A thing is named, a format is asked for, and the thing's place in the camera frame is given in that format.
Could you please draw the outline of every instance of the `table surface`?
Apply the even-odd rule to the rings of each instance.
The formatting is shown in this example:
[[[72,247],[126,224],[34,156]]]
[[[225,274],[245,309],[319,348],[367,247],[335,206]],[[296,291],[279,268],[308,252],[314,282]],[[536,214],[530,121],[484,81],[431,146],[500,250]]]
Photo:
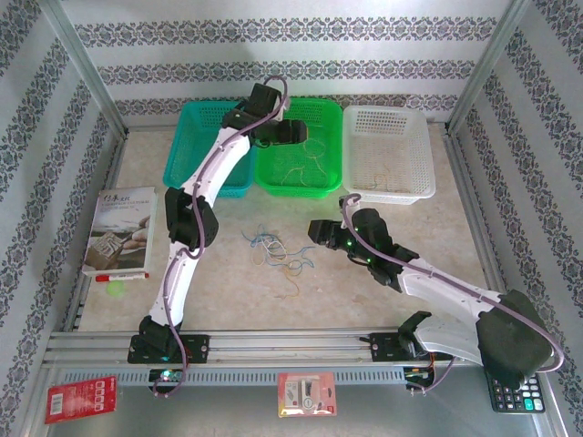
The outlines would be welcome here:
[[[365,204],[377,208],[394,242],[416,251],[430,263],[460,279],[485,287],[484,274],[465,218],[454,176],[437,125],[429,127],[436,192],[410,206]],[[166,229],[162,175],[173,132],[132,132],[119,170],[118,187],[155,186],[159,194],[150,278],[124,282],[121,297],[106,293],[107,284],[92,280],[79,330],[137,330],[159,291],[166,266]],[[288,249],[312,245],[312,219],[341,219],[338,197],[280,198],[254,185],[245,198],[218,198],[214,211],[219,234],[207,250],[190,284],[183,330],[273,330],[295,328],[394,327],[427,302],[378,284],[366,268],[352,264],[344,252],[317,247],[308,251],[315,267],[286,279],[281,268],[253,265],[260,257],[241,232],[254,235],[262,224],[278,234]]]

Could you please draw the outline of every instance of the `calculator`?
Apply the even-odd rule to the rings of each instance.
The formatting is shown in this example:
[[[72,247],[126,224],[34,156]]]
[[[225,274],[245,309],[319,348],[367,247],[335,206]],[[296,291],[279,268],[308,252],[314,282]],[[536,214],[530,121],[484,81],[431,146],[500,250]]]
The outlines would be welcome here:
[[[500,381],[486,374],[490,401],[495,412],[533,414],[545,412],[540,381],[535,374],[518,390],[505,387]]]

